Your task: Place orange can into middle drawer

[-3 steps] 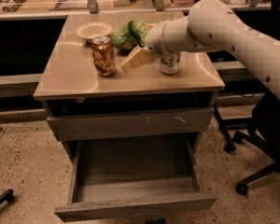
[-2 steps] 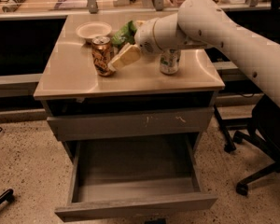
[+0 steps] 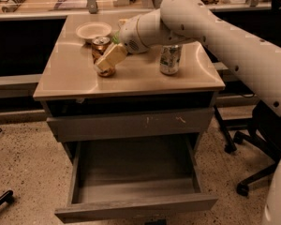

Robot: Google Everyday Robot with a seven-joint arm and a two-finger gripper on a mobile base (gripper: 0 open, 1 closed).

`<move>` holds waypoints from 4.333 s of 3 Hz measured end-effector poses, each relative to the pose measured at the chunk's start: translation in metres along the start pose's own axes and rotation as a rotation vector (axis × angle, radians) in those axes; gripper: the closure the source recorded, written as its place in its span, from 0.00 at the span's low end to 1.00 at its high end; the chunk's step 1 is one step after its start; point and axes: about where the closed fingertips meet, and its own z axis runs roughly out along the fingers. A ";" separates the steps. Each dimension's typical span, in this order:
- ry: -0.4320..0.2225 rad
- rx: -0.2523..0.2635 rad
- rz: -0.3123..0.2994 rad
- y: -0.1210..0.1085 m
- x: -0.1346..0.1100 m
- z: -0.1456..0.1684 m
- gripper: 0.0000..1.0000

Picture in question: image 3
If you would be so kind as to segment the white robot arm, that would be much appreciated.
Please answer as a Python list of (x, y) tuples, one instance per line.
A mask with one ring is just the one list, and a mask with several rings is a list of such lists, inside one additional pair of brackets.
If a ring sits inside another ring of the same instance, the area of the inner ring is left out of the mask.
[(246, 196), (249, 185), (265, 173), (274, 180), (264, 207), (262, 222), (281, 225), (281, 48), (228, 22), (221, 21), (200, 0), (162, 0), (160, 8), (133, 17), (119, 30), (119, 42), (95, 62), (106, 73), (129, 53), (144, 53), (155, 45), (173, 45), (194, 39), (224, 62), (238, 79), (260, 98), (247, 135), (236, 132), (237, 142), (248, 140), (277, 155), (269, 168), (237, 185)]

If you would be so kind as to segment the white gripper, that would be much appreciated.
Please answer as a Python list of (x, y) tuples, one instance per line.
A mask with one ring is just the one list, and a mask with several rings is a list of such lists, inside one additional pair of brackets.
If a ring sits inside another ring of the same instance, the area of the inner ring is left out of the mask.
[(137, 54), (146, 53), (149, 48), (143, 44), (138, 32), (140, 15), (130, 19), (120, 19), (118, 26), (120, 43), (112, 43), (107, 50), (95, 61), (95, 71), (106, 73), (114, 71), (115, 67), (124, 61), (127, 52)]

